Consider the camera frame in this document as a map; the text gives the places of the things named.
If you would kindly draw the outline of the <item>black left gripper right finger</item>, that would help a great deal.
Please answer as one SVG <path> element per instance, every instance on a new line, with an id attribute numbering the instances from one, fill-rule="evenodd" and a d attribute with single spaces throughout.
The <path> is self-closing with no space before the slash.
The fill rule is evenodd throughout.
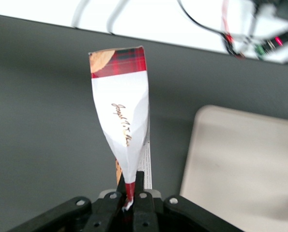
<path id="1" fill-rule="evenodd" d="M 144 172 L 138 171 L 132 206 L 133 232 L 241 232 L 233 224 L 180 195 L 164 200 L 144 189 Z"/>

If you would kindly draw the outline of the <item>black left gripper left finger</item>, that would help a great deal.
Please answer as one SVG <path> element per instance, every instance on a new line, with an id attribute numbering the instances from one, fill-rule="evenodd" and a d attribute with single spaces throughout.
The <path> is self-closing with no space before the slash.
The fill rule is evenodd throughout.
<path id="1" fill-rule="evenodd" d="M 108 232 L 126 197 L 124 178 L 114 190 L 101 192 L 95 202 L 74 197 L 10 229 L 11 232 Z"/>

